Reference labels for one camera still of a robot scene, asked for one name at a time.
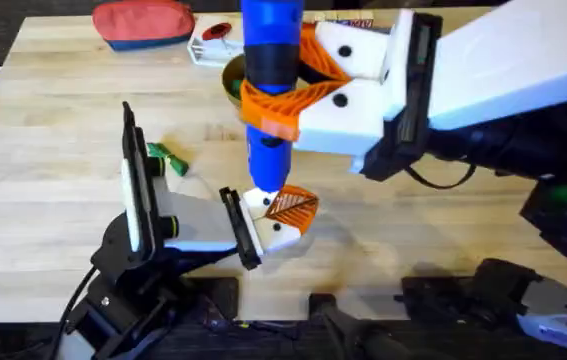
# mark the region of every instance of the black floor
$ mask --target black floor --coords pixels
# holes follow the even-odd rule
[[[470,326],[420,326],[384,322],[392,336],[410,349],[435,350],[459,360],[567,360],[567,350],[510,331],[490,333]],[[0,359],[45,359],[53,324],[0,324]],[[301,359],[331,360],[335,353],[327,332],[302,323],[286,336],[253,330],[214,334],[186,324],[168,335],[146,359]]]
[[[87,15],[101,0],[0,0],[0,63],[26,16]],[[236,11],[239,0],[187,0],[197,12]],[[306,0],[308,9],[374,6],[494,5],[503,0]],[[423,327],[385,323],[395,339],[411,348],[431,348],[458,359],[567,359],[567,351],[530,338],[488,333],[469,326]],[[53,324],[0,324],[0,359],[43,359]],[[172,332],[149,359],[334,359],[324,329],[303,323],[298,340],[253,330],[217,335],[195,323]]]

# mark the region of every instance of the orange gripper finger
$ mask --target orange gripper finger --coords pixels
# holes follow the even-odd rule
[[[285,185],[267,209],[265,217],[294,226],[303,235],[312,224],[319,198],[311,192],[292,185]]]

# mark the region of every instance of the cable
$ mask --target cable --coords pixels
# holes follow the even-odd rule
[[[408,175],[410,175],[412,177],[412,179],[416,180],[421,185],[425,185],[427,187],[430,187],[432,189],[437,189],[437,190],[449,190],[449,189],[453,189],[453,188],[455,188],[459,185],[465,184],[465,182],[468,181],[472,177],[472,175],[474,175],[474,173],[476,172],[476,165],[470,164],[470,167],[467,169],[467,172],[465,173],[465,175],[463,175],[461,180],[457,181],[455,184],[452,184],[452,185],[437,185],[437,184],[431,183],[427,179],[425,179],[423,176],[421,176],[418,172],[416,172],[416,170],[414,170],[411,166],[406,167],[405,172]]]
[[[65,310],[63,310],[63,314],[61,315],[61,320],[59,320],[59,328],[54,336],[54,341],[52,342],[52,349],[50,349],[50,355],[48,356],[49,360],[56,360],[56,353],[59,351],[59,345],[61,344],[61,337],[63,336],[63,329],[65,328],[65,322],[67,321],[67,317],[70,315],[70,311],[74,307],[76,300],[78,299],[79,295],[87,285],[88,281],[92,278],[94,273],[96,272],[96,267],[92,266],[90,270],[85,274],[83,280],[79,283],[74,290],[74,294],[68,301],[67,305],[65,306]]]

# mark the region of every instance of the red sticker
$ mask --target red sticker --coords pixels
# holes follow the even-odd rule
[[[230,32],[230,30],[232,30],[232,25],[230,23],[220,23],[205,30],[205,32],[203,32],[203,35],[201,37],[203,38],[204,41],[221,39],[225,35],[227,35]]]

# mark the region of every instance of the wooden table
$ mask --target wooden table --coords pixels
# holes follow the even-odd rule
[[[488,8],[424,10],[449,32]],[[370,18],[391,25],[395,10],[309,12],[308,19]],[[244,128],[225,98],[220,69],[191,64],[185,44],[116,54],[90,17],[28,18],[0,75],[0,322],[55,321],[123,210],[118,182],[121,101],[148,141],[191,163],[173,190],[217,198],[252,187]],[[567,284],[567,259],[518,211],[533,183],[478,171],[452,191],[404,174],[385,183],[347,173],[345,157],[294,153],[289,182],[315,192],[320,211],[298,246],[257,270],[237,257],[195,275],[235,275],[243,319],[302,319],[307,295],[334,291],[357,316],[403,318],[392,301],[402,276],[473,273],[486,257],[535,268]],[[431,158],[417,168],[440,183],[462,164]]]

